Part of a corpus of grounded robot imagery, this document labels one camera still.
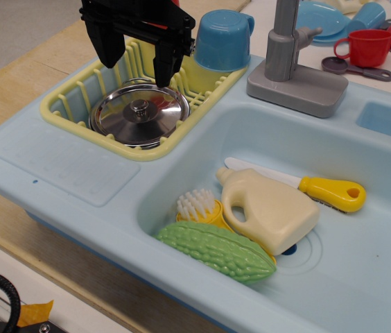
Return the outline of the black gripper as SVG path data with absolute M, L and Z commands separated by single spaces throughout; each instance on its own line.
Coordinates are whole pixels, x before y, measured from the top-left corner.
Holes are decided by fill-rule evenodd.
M 124 37 L 155 45 L 158 87 L 168 87 L 183 56 L 193 50 L 196 21 L 172 1 L 83 1 L 79 10 L 101 63 L 113 68 L 125 53 Z

